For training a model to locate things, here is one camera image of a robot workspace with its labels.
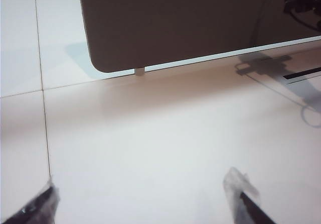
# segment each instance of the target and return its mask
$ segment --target tile grout line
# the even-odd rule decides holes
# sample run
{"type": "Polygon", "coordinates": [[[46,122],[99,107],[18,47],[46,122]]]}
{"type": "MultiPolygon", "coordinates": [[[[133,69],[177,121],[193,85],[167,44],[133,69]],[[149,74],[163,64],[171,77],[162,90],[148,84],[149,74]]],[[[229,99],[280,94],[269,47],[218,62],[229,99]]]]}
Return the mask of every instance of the tile grout line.
{"type": "MultiPolygon", "coordinates": [[[[293,46],[293,45],[305,44],[305,43],[310,43],[310,42],[297,43],[297,44],[292,44],[292,45],[288,45],[288,46],[281,46],[281,47],[276,47],[276,48],[289,47],[289,46],[293,46]]],[[[39,58],[40,58],[40,46],[39,46],[39,44],[40,44],[40,43],[39,43],[39,32],[38,32],[38,48],[39,48],[39,58]]],[[[303,52],[309,52],[309,51],[313,51],[313,50],[316,50],[316,49],[319,49],[319,48],[321,48],[321,47],[316,47],[316,48],[309,49],[309,50],[302,50],[302,51],[295,52],[295,53],[289,54],[289,55],[295,55],[295,54],[299,54],[299,53],[303,53],[303,52]]],[[[148,73],[148,72],[154,72],[154,71],[158,71],[158,70],[165,70],[165,69],[175,68],[175,67],[188,66],[188,65],[193,65],[193,64],[202,63],[202,62],[215,61],[215,60],[224,59],[224,58],[229,58],[229,57],[235,57],[235,56],[239,56],[239,55],[232,55],[232,56],[227,56],[227,57],[215,58],[215,59],[211,59],[211,60],[204,60],[204,61],[195,62],[195,63],[187,63],[187,64],[183,64],[183,65],[177,65],[177,66],[171,66],[171,67],[160,68],[160,69],[155,69],[155,70],[149,70],[149,71],[146,71],[146,73],[148,73]]],[[[281,56],[271,57],[271,58],[268,58],[268,59],[258,59],[258,60],[263,60],[263,61],[264,61],[264,60],[271,60],[271,59],[278,58],[278,57],[281,57],[281,56]]],[[[35,91],[30,91],[30,92],[22,92],[22,93],[13,94],[13,95],[2,96],[2,97],[0,97],[0,98],[12,97],[12,96],[16,96],[16,95],[25,94],[25,93],[32,93],[32,92],[44,91],[44,90],[52,90],[52,89],[56,89],[56,88],[70,87],[70,86],[75,86],[75,85],[81,85],[81,84],[86,84],[86,83],[93,83],[93,82],[104,81],[104,80],[113,79],[113,78],[127,77],[127,76],[133,76],[133,75],[134,75],[134,73],[132,73],[132,74],[115,76],[115,77],[95,79],[95,80],[92,80],[92,81],[78,82],[78,83],[72,83],[72,84],[67,84],[67,85],[62,85],[62,86],[56,86],[56,87],[48,87],[48,88],[44,89],[44,88],[43,88],[43,83],[42,83],[41,63],[40,63],[40,72],[41,72],[41,85],[42,85],[42,89],[41,89],[41,90],[35,90],[35,91]]]]}
{"type": "Polygon", "coordinates": [[[50,166],[48,130],[47,130],[47,116],[46,116],[46,103],[45,103],[45,92],[44,92],[44,83],[43,83],[43,76],[42,76],[41,55],[40,55],[40,40],[39,40],[39,24],[38,24],[37,0],[35,0],[35,6],[36,6],[36,22],[37,22],[37,35],[38,35],[38,52],[39,52],[39,64],[40,64],[41,91],[42,91],[42,99],[43,99],[43,105],[44,105],[45,133],[46,133],[46,141],[47,141],[48,169],[49,169],[49,177],[51,178],[51,166],[50,166]]]}

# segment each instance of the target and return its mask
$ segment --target white tile floor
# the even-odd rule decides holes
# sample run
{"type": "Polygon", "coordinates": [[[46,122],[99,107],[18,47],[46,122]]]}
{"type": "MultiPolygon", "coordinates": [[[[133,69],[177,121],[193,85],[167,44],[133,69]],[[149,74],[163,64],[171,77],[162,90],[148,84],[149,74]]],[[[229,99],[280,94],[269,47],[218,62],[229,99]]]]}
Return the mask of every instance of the white tile floor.
{"type": "Polygon", "coordinates": [[[239,65],[247,75],[235,65],[262,53],[93,81],[109,76],[89,76],[85,49],[87,68],[64,51],[84,41],[79,0],[61,1],[70,9],[37,0],[45,99],[17,90],[1,98],[2,220],[46,183],[48,143],[61,194],[57,224],[232,223],[222,186],[231,166],[248,173],[277,223],[321,222],[321,77],[282,78],[302,62],[317,66],[319,49],[239,65]]]}
{"type": "Polygon", "coordinates": [[[35,0],[1,0],[1,97],[41,89],[35,0]]]}
{"type": "Polygon", "coordinates": [[[49,178],[42,91],[1,98],[1,218],[22,207],[49,178]]]}

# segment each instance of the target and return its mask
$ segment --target cable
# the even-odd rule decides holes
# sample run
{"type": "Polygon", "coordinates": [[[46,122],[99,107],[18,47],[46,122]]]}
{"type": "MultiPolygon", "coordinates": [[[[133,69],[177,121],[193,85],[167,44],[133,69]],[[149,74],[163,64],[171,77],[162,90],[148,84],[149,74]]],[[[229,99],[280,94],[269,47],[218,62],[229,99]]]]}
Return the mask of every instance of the cable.
{"type": "Polygon", "coordinates": [[[261,21],[264,19],[264,17],[265,17],[265,9],[271,3],[271,1],[272,0],[263,0],[262,5],[259,8],[258,16],[257,16],[257,19],[255,21],[255,25],[253,27],[253,31],[251,33],[251,37],[250,37],[250,41],[249,41],[249,47],[256,46],[256,41],[257,41],[258,34],[259,34],[259,31],[260,31],[261,21]]]}
{"type": "Polygon", "coordinates": [[[316,27],[314,27],[314,26],[311,26],[311,25],[309,25],[308,23],[305,23],[304,21],[300,20],[298,17],[296,17],[295,14],[293,14],[293,12],[290,11],[289,14],[290,14],[290,16],[292,16],[292,18],[293,18],[296,22],[300,23],[301,25],[303,25],[303,26],[305,26],[305,27],[307,27],[307,28],[309,28],[309,29],[311,29],[311,30],[314,30],[314,31],[317,31],[317,32],[321,32],[320,29],[318,29],[318,28],[316,28],[316,27]]]}
{"type": "MultiPolygon", "coordinates": [[[[238,68],[238,66],[240,66],[240,65],[242,65],[242,64],[246,64],[246,63],[245,63],[245,62],[242,62],[242,63],[238,63],[238,64],[236,64],[236,65],[234,66],[234,67],[237,69],[237,71],[240,70],[240,69],[238,68]]],[[[251,77],[251,76],[248,75],[247,73],[245,73],[244,75],[247,76],[248,78],[256,81],[257,83],[263,85],[264,87],[272,90],[273,92],[281,95],[282,97],[285,97],[286,99],[290,100],[292,103],[297,104],[298,106],[300,106],[300,107],[301,107],[300,115],[301,115],[302,120],[303,120],[307,125],[309,125],[310,127],[313,127],[313,128],[321,128],[321,123],[320,123],[319,125],[312,125],[312,124],[310,124],[310,123],[307,121],[307,119],[306,119],[306,117],[305,117],[305,115],[304,115],[304,112],[305,112],[306,109],[308,109],[308,110],[310,110],[310,111],[312,111],[312,112],[315,112],[315,113],[319,113],[319,114],[321,115],[320,112],[318,112],[317,110],[313,109],[313,108],[312,108],[311,106],[309,106],[308,104],[306,104],[306,105],[301,104],[301,103],[299,103],[299,102],[297,102],[297,101],[289,98],[288,96],[285,96],[284,94],[280,93],[279,91],[277,91],[277,90],[275,90],[275,89],[267,86],[267,85],[264,84],[263,82],[255,79],[254,77],[251,77]]]]}

